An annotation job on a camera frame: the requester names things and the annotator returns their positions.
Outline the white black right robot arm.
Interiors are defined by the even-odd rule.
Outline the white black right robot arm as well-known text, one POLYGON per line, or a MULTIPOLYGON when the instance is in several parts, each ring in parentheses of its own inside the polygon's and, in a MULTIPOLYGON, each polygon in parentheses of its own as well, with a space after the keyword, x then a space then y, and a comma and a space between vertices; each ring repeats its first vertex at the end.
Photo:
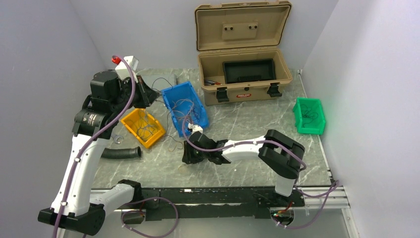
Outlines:
POLYGON ((243 141, 214 141, 196 131, 183 144, 182 162, 187 165, 203 160, 216 165, 242 160, 264 162, 277 174, 273 200, 279 206, 291 201, 293 186, 300 171, 306 168, 303 162, 305 147, 274 129, 268 130, 263 136, 243 141))

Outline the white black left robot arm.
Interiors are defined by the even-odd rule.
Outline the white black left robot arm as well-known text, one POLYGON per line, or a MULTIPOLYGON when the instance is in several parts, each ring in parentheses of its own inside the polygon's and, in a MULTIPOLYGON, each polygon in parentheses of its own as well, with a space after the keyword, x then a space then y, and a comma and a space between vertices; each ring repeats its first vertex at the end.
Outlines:
POLYGON ((50 207, 42 209, 38 221, 58 229, 96 235, 106 216, 127 205, 138 207, 143 199, 139 182, 123 179, 112 189, 91 195, 96 169, 113 128, 131 107, 144 109, 157 98, 133 70, 123 78, 114 70, 96 73, 91 80, 91 94, 76 114, 72 129, 72 148, 61 187, 50 207))

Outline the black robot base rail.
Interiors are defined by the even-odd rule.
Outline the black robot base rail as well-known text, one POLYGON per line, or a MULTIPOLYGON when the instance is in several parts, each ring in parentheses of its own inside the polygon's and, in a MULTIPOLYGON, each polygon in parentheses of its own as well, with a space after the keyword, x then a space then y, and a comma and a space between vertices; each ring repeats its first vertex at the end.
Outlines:
POLYGON ((143 188, 147 202, 121 205, 121 209, 142 209, 146 221, 187 218, 253 217, 269 219, 271 213, 305 206, 303 196, 293 191, 285 197, 274 186, 143 188))

